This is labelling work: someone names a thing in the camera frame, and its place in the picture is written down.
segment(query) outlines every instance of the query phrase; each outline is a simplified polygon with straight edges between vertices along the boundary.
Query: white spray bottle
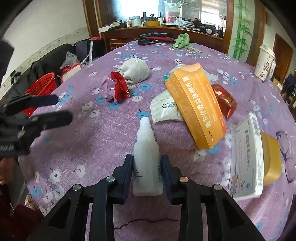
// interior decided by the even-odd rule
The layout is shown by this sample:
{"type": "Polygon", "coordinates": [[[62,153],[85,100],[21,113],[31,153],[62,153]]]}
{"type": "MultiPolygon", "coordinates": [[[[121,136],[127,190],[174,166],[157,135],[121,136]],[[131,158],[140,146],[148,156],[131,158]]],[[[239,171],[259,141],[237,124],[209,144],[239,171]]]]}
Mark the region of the white spray bottle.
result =
{"type": "Polygon", "coordinates": [[[133,147],[133,193],[135,196],[157,196],[163,193],[159,146],[148,117],[140,120],[137,142],[133,147]]]}

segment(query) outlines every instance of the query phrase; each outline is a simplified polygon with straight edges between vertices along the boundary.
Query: red plastic basket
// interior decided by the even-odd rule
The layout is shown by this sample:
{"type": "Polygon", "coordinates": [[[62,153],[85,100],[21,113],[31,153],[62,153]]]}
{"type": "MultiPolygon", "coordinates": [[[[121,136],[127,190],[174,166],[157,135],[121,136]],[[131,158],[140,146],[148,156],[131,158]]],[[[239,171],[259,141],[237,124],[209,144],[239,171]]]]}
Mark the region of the red plastic basket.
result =
{"type": "MultiPolygon", "coordinates": [[[[28,88],[25,94],[37,96],[50,95],[57,88],[54,77],[54,73],[48,73],[42,76],[39,80],[32,84],[30,88],[28,88]]],[[[37,108],[27,108],[23,112],[30,117],[36,109],[37,108]]]]}

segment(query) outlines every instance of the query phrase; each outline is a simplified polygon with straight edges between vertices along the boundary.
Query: black string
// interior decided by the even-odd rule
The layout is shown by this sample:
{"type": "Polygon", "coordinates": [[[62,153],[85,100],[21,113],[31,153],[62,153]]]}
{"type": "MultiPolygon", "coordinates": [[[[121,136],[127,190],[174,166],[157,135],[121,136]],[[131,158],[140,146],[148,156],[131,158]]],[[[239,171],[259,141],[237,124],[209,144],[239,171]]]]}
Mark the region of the black string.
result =
{"type": "Polygon", "coordinates": [[[124,226],[127,226],[127,225],[129,225],[130,223],[137,222],[137,221],[147,221],[147,222],[149,222],[149,223],[157,223],[157,222],[160,222],[160,221],[172,221],[172,222],[178,222],[178,220],[174,220],[174,219],[170,219],[170,218],[158,219],[158,220],[156,220],[156,221],[152,221],[152,220],[144,219],[144,218],[139,218],[139,219],[135,219],[135,220],[129,221],[128,223],[123,224],[123,225],[121,225],[120,227],[115,227],[114,230],[115,230],[115,229],[120,230],[120,229],[122,229],[124,226]]]}

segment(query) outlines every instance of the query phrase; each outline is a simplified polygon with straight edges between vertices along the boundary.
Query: silver screw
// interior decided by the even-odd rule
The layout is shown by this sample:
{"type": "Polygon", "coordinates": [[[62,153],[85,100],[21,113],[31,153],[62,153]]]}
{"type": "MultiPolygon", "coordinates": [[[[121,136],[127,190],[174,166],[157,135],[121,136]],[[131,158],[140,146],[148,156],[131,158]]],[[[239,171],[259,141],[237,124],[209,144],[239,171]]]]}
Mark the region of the silver screw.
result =
{"type": "Polygon", "coordinates": [[[24,134],[25,134],[25,131],[19,131],[17,137],[18,137],[18,138],[21,138],[21,137],[24,136],[24,134]]]}
{"type": "Polygon", "coordinates": [[[220,191],[220,190],[222,190],[222,186],[220,184],[215,184],[214,189],[217,191],[220,191]]]}
{"type": "Polygon", "coordinates": [[[31,119],[32,122],[35,122],[35,121],[37,121],[37,120],[38,120],[38,117],[37,117],[37,116],[34,116],[34,117],[32,117],[32,119],[31,119]]]}
{"type": "Polygon", "coordinates": [[[81,185],[79,185],[79,184],[75,184],[74,186],[73,186],[73,190],[74,191],[78,191],[78,190],[80,190],[81,189],[81,185]]]}
{"type": "Polygon", "coordinates": [[[189,179],[187,177],[180,177],[180,181],[186,183],[189,181],[189,179]]]}
{"type": "Polygon", "coordinates": [[[107,182],[114,182],[115,181],[115,177],[114,176],[108,176],[107,178],[106,178],[106,181],[107,182]]]}

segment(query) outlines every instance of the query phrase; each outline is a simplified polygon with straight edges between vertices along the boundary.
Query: green towel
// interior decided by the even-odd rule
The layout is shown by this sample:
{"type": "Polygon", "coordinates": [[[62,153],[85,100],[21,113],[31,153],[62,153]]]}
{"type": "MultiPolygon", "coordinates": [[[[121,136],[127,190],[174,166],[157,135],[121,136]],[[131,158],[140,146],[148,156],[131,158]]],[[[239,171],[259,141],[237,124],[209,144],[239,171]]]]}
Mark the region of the green towel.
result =
{"type": "Polygon", "coordinates": [[[189,45],[189,35],[188,34],[180,34],[177,38],[176,43],[173,44],[173,49],[181,49],[187,45],[189,45]]]}

